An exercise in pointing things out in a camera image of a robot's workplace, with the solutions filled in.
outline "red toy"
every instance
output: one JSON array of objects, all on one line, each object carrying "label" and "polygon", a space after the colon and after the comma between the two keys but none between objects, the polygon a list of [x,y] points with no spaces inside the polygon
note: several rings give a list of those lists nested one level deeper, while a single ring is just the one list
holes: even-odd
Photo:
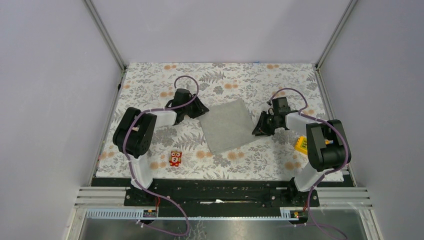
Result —
[{"label": "red toy", "polygon": [[183,153],[181,151],[171,151],[171,157],[169,158],[169,165],[178,167],[181,163],[181,157]]}]

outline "gray cloth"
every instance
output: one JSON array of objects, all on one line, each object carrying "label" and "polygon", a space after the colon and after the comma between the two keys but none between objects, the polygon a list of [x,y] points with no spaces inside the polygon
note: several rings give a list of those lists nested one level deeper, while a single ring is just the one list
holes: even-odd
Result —
[{"label": "gray cloth", "polygon": [[258,139],[252,135],[255,125],[242,99],[211,106],[209,112],[200,116],[199,120],[213,154],[220,154]]}]

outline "orange flower print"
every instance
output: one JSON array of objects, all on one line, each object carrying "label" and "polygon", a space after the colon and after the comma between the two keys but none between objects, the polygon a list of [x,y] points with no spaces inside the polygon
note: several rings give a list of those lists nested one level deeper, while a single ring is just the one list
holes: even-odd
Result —
[{"label": "orange flower print", "polygon": [[205,157],[205,152],[204,151],[198,151],[198,152],[196,152],[196,157],[198,159],[204,158]]},{"label": "orange flower print", "polygon": [[156,170],[158,168],[159,168],[159,164],[157,162],[154,161],[154,162],[150,163],[150,169],[151,170]]},{"label": "orange flower print", "polygon": [[287,170],[293,170],[293,169],[295,169],[295,166],[293,165],[293,163],[291,161],[288,161],[288,162],[284,163],[284,167]]},{"label": "orange flower print", "polygon": [[294,163],[294,167],[297,168],[297,169],[300,169],[302,167],[302,164],[297,161],[297,162]]},{"label": "orange flower print", "polygon": [[104,152],[101,153],[101,155],[98,157],[98,159],[102,160],[102,159],[106,158],[107,155],[108,154],[104,151]]},{"label": "orange flower print", "polygon": [[229,153],[228,153],[228,159],[229,160],[236,160],[236,153],[235,152],[233,152],[233,151],[230,151]]}]

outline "yellow box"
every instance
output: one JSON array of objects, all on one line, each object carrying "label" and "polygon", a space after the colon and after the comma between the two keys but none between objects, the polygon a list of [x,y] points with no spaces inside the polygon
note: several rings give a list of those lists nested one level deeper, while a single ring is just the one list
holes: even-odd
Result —
[{"label": "yellow box", "polygon": [[[331,144],[332,142],[333,141],[325,140],[326,145]],[[299,137],[299,139],[296,142],[296,145],[294,146],[294,149],[305,155],[308,155],[308,144],[306,141],[306,137],[304,136]]]}]

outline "table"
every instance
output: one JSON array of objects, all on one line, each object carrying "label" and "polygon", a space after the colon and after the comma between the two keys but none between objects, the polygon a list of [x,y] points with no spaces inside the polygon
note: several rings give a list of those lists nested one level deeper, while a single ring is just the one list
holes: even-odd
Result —
[{"label": "table", "polygon": [[[173,83],[181,75],[198,81],[198,97],[206,107],[243,99],[254,124],[261,111],[268,110],[266,101],[283,87],[305,95],[308,108],[304,113],[327,119],[312,64],[131,63],[98,158],[96,177],[130,177],[127,159],[112,142],[113,134],[128,107],[163,108],[174,97]],[[188,78],[179,80],[177,87],[196,92],[196,85]],[[304,106],[293,91],[282,91],[277,97],[282,96],[292,109]],[[306,155],[294,149],[299,137],[291,130],[277,129],[274,136],[258,137],[250,144],[213,155],[199,120],[186,117],[178,125],[155,130],[147,161],[154,178],[288,181],[308,162]],[[182,152],[180,166],[170,166],[171,151]],[[343,181],[343,175],[335,172],[324,181]]]}]

